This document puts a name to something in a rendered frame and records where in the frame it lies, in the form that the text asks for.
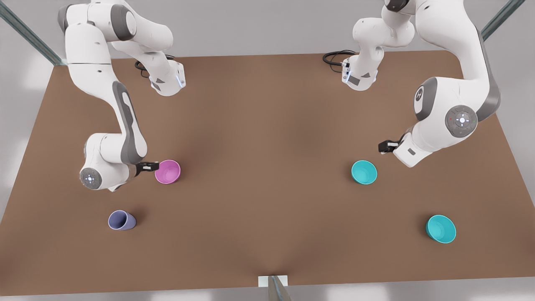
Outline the pink bowl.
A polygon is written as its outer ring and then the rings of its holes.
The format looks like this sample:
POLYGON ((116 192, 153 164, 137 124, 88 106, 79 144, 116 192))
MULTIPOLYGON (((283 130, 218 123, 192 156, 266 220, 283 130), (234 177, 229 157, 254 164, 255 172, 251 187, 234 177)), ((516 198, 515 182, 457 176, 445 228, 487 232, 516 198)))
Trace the pink bowl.
POLYGON ((164 160, 159 162, 159 169, 154 173, 155 179, 161 184, 172 184, 181 175, 180 164, 174 160, 164 160))

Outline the small teal bowl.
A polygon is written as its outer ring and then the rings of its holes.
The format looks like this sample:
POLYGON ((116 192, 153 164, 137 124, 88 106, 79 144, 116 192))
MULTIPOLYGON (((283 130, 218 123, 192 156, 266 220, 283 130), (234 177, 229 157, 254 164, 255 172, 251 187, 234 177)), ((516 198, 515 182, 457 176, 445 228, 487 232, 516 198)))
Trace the small teal bowl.
POLYGON ((376 181, 378 175, 376 166, 366 160, 359 160, 353 163, 350 173, 354 181, 363 185, 372 184, 376 181))

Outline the large teal bowl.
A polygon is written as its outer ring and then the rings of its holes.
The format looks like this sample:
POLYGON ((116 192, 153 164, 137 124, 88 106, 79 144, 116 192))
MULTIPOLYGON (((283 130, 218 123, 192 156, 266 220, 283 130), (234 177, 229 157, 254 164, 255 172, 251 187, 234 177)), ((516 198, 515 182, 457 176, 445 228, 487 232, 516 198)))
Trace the large teal bowl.
POLYGON ((434 215, 425 225, 427 235, 436 242, 449 244, 456 238, 456 226, 446 216, 434 215))

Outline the lavender cup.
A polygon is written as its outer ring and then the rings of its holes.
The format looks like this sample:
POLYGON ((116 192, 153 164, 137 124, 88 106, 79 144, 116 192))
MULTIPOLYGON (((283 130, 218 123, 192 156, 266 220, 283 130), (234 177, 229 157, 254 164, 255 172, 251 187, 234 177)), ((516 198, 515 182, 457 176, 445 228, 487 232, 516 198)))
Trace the lavender cup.
POLYGON ((136 226, 136 219, 124 210, 115 210, 108 218, 108 225, 113 230, 130 230, 136 226))

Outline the silver frame post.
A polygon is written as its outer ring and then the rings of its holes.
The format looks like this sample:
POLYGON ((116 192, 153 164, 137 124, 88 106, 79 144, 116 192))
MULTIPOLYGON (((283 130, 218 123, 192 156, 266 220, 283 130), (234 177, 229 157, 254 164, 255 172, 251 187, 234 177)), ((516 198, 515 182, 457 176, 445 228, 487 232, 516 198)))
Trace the silver frame post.
POLYGON ((258 276, 258 287, 268 288, 269 301, 292 301, 287 286, 287 275, 258 276))
POLYGON ((483 41, 487 40, 525 1, 508 0, 481 30, 483 41))
POLYGON ((0 18, 24 38, 35 50, 46 58, 53 66, 65 66, 61 59, 35 32, 32 31, 6 4, 0 0, 0 18))

